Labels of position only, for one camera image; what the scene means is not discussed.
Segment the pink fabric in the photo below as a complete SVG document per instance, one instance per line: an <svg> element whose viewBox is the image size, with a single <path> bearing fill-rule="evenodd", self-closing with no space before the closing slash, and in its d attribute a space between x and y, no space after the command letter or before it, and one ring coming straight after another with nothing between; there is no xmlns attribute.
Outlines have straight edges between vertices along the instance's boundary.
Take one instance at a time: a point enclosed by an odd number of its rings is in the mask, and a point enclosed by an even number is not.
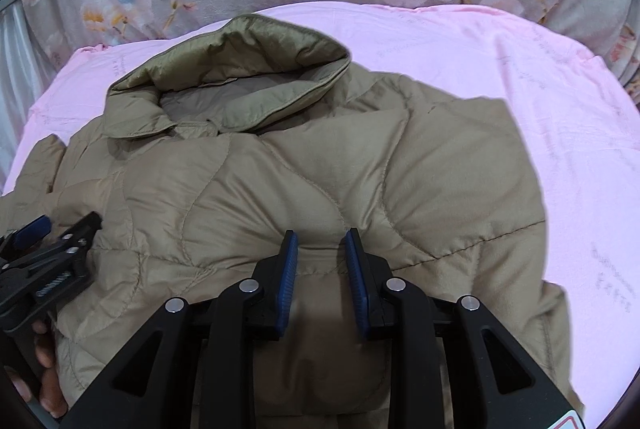
<svg viewBox="0 0 640 429"><path fill-rule="evenodd" d="M478 6L420 10L306 3L263 12L321 30L371 70L402 72L461 97L504 98L548 214L546 278L567 289L572 381L595 428L640 365L640 116L599 57L573 40ZM101 114L108 87L171 41L76 52L31 109L5 192L33 145L64 141Z"/></svg>

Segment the puffer jacket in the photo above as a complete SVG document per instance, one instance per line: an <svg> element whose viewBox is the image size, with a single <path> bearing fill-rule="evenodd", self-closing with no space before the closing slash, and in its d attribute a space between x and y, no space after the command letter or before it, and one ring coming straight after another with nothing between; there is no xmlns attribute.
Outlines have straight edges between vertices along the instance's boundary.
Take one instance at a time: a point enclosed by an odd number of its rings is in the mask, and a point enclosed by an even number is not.
<svg viewBox="0 0 640 429"><path fill-rule="evenodd" d="M293 229L290 325L255 355L258 426L386 427L388 351L359 340L340 245L357 227L429 295L479 297L580 408L566 300L542 280L540 189L501 101L372 73L318 32L240 16L116 82L68 147L41 141L0 229L47 214L59 235L92 210L94 282L56 322L71 403L163 301L216 297Z"/></svg>

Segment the silver screw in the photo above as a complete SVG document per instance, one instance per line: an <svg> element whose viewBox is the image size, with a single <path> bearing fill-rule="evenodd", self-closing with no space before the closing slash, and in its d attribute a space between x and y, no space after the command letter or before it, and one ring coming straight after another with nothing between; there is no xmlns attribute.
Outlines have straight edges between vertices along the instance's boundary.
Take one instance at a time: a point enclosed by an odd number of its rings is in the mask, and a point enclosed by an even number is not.
<svg viewBox="0 0 640 429"><path fill-rule="evenodd" d="M462 304L462 307L465 310L469 310L470 312L478 310L478 308L480 307L480 301L473 297L473 295L467 295L463 297L462 301L460 301L460 304Z"/></svg>
<svg viewBox="0 0 640 429"><path fill-rule="evenodd" d="M406 288L406 283L403 279L392 277L391 279L386 280L386 287L389 288L389 290L393 290L394 292L401 292Z"/></svg>
<svg viewBox="0 0 640 429"><path fill-rule="evenodd" d="M260 283L255 279L245 279L240 283L240 289L246 293L255 292L259 287Z"/></svg>
<svg viewBox="0 0 640 429"><path fill-rule="evenodd" d="M184 301L179 297L174 297L173 299L169 299L166 303L164 303L164 309L171 314L177 314L183 308Z"/></svg>

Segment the red bordered label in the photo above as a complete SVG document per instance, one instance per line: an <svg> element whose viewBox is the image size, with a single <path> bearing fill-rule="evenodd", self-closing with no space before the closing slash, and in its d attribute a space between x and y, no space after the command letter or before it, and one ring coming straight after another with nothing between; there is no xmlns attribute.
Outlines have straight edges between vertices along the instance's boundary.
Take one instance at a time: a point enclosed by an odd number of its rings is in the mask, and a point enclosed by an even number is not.
<svg viewBox="0 0 640 429"><path fill-rule="evenodd" d="M584 429L584 425L582 425L577 412L569 411L555 424L550 425L548 429Z"/></svg>

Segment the white curtain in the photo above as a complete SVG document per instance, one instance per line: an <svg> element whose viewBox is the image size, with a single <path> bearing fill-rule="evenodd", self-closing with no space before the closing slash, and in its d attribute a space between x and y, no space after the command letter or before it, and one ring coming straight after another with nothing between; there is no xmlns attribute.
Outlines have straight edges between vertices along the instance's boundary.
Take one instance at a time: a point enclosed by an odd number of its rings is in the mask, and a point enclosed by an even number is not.
<svg viewBox="0 0 640 429"><path fill-rule="evenodd" d="M31 43L20 0L0 0L0 189L11 168L29 108L56 72Z"/></svg>

